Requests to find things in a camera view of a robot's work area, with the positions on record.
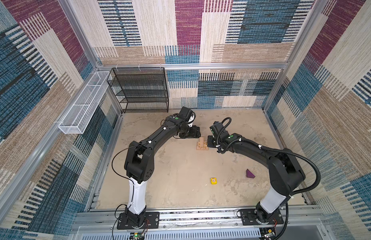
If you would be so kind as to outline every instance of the wooden block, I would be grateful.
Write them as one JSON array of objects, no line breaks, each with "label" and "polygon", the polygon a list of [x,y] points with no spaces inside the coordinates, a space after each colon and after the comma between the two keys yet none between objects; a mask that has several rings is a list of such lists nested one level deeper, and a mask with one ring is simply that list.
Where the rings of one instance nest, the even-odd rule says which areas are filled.
[{"label": "wooden block", "polygon": [[207,141],[204,141],[204,137],[200,137],[196,144],[196,150],[208,150]]}]

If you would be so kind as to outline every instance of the stained floor surface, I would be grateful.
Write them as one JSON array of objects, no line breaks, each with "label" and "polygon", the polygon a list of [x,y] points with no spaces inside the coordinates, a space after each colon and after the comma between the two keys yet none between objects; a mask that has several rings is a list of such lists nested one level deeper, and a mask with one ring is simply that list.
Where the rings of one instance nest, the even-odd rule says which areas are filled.
[{"label": "stained floor surface", "polygon": [[[125,114],[122,129],[112,157],[129,146],[133,140],[139,142],[160,127],[162,119],[169,113]],[[200,127],[202,137],[211,135],[209,127],[214,121],[232,118],[227,131],[238,133],[264,146],[279,148],[269,124],[260,109],[216,109],[195,110],[194,125]],[[239,154],[218,154],[216,149],[196,150],[197,139],[169,139],[155,155],[155,170],[147,183],[145,201],[148,208],[163,207],[211,207],[256,205],[268,192],[268,169],[256,161]],[[125,175],[124,161],[127,151],[114,161],[115,170]],[[246,177],[249,169],[256,177]],[[210,178],[217,184],[212,185]],[[114,209],[127,203],[128,180],[117,176],[109,164],[97,202],[97,209]],[[304,204],[301,194],[288,202]]]}]

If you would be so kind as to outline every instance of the red wire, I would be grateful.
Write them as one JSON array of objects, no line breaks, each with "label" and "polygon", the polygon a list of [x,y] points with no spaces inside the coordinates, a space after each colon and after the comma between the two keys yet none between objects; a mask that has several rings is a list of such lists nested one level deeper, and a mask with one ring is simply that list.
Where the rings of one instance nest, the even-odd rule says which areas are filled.
[{"label": "red wire", "polygon": [[148,227],[149,227],[149,220],[147,219],[147,230],[145,233],[148,233]]},{"label": "red wire", "polygon": [[276,219],[274,218],[273,221],[275,222],[275,225],[273,226],[273,230],[276,234],[276,225],[278,224],[278,221],[276,221]]}]

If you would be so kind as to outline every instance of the white wire mesh basket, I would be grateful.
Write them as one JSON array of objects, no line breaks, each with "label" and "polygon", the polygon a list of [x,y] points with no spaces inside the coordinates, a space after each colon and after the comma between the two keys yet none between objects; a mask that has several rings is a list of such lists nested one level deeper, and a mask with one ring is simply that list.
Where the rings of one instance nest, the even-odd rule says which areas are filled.
[{"label": "white wire mesh basket", "polygon": [[96,72],[59,124],[64,134],[83,134],[112,80],[108,71]]}]

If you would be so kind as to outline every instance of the black robotic arm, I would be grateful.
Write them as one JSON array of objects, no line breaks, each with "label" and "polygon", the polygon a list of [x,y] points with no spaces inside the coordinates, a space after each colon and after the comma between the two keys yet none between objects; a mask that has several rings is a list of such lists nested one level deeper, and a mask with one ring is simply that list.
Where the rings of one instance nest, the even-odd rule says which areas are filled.
[{"label": "black robotic arm", "polygon": [[[118,218],[120,220],[120,224],[117,225],[118,229],[142,227],[146,219],[146,183],[154,171],[154,155],[168,139],[177,134],[180,138],[199,138],[200,128],[192,125],[195,117],[196,114],[191,109],[183,107],[179,113],[168,116],[159,129],[149,137],[140,142],[132,141],[130,143],[124,164],[127,177],[130,180],[130,199],[125,212]],[[226,120],[229,120],[228,124],[231,122],[231,118],[226,118],[222,122],[214,122],[210,127],[213,136],[208,136],[208,147],[216,147],[218,152],[222,154],[226,151],[242,154],[261,163],[269,170],[270,190],[252,212],[253,219],[258,223],[267,224],[275,215],[279,215],[279,206],[284,204],[287,206],[287,201],[291,196],[312,190],[319,184],[320,172],[309,159],[295,154],[289,149],[279,150],[261,146],[240,134],[230,135],[225,130],[228,124],[223,125]],[[311,186],[294,191],[305,179],[305,174],[296,157],[312,165],[316,172],[316,180]]]},{"label": "black robotic arm", "polygon": [[[223,123],[226,120],[229,120],[229,122],[224,126]],[[242,154],[259,162],[268,168],[271,182],[270,190],[256,205],[256,209],[251,213],[247,212],[246,216],[242,215],[243,224],[245,224],[244,218],[248,218],[248,220],[255,218],[260,224],[269,223],[273,218],[279,216],[279,206],[285,204],[288,209],[287,202],[294,194],[312,190],[319,185],[321,179],[320,172],[316,165],[309,159],[293,153],[287,148],[283,150],[273,149],[262,146],[250,139],[246,139],[240,134],[234,133],[231,135],[225,130],[230,123],[231,118],[225,118],[222,122],[214,122],[213,125],[210,126],[212,136],[208,136],[208,147],[217,148],[218,152],[221,154],[230,151]],[[306,177],[296,157],[301,158],[312,166],[316,173],[316,180],[311,186],[294,191]],[[286,222],[284,223],[281,234],[283,234],[286,228]]]},{"label": "black robotic arm", "polygon": [[141,227],[145,220],[145,189],[147,180],[154,172],[154,156],[159,148],[171,137],[199,138],[200,128],[193,126],[196,114],[183,107],[179,113],[169,115],[164,123],[146,139],[129,145],[124,169],[130,179],[129,203],[125,207],[124,227]]}]

